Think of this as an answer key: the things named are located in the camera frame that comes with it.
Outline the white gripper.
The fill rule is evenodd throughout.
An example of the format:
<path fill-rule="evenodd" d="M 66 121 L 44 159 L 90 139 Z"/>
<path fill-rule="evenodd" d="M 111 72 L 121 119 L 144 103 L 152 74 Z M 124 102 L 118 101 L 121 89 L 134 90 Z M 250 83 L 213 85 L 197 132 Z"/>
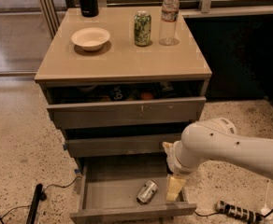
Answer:
<path fill-rule="evenodd" d="M 174 175 L 167 178 L 165 199 L 168 202 L 176 201 L 186 183 L 186 178 L 178 175 L 187 175 L 194 171 L 194 159 L 183 146 L 181 141 L 175 143 L 163 142 L 167 166 Z"/>

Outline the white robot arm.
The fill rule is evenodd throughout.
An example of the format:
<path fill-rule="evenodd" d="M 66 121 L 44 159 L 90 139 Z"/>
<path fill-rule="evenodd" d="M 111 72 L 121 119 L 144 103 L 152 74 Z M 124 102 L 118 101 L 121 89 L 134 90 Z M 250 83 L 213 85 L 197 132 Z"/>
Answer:
<path fill-rule="evenodd" d="M 163 148 L 172 172 L 166 188 L 169 202 L 184 188 L 185 176 L 209 160 L 232 163 L 273 180 L 273 139 L 238 135 L 229 119 L 194 122 L 183 130 L 179 141 L 164 142 Z"/>

